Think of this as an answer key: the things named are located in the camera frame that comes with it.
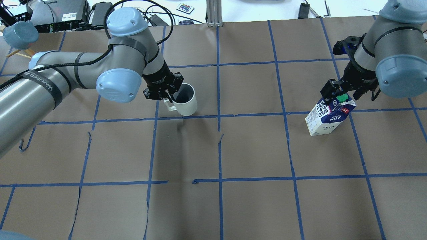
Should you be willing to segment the black gripper arm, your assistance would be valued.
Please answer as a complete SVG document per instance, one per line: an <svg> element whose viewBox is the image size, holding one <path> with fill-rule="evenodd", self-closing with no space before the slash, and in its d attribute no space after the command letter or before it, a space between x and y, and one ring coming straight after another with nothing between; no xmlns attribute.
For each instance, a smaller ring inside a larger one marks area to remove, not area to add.
<svg viewBox="0 0 427 240"><path fill-rule="evenodd" d="M147 83L147 88L143 90L144 96L148 100L168 99L173 103L173 94L177 92L183 83L183 76L180 72L172 73L165 63L153 74L143 74L143 79Z"/></svg>

